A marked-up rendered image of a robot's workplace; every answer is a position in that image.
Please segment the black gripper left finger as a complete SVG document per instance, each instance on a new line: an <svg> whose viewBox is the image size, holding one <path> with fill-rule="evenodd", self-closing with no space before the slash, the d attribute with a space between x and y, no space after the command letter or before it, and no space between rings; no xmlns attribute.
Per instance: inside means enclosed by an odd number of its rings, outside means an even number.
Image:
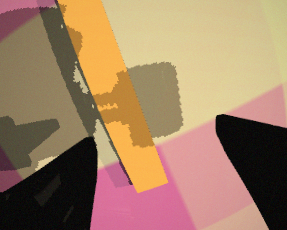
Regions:
<svg viewBox="0 0 287 230"><path fill-rule="evenodd" d="M92 136L0 192L0 230L90 230L98 179Z"/></svg>

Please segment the yellow bar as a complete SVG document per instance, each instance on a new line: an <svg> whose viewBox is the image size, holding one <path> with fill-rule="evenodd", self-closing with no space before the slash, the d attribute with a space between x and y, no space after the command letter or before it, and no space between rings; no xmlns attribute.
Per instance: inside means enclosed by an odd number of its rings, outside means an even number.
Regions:
<svg viewBox="0 0 287 230"><path fill-rule="evenodd" d="M166 172L102 1L57 1L96 107L136 192L164 186Z"/></svg>

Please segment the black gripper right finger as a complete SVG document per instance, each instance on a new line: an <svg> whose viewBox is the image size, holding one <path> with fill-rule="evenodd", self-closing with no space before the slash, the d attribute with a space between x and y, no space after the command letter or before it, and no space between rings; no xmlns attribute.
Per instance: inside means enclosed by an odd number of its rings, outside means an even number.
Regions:
<svg viewBox="0 0 287 230"><path fill-rule="evenodd" d="M215 132L269 230L287 230L287 128L215 116Z"/></svg>

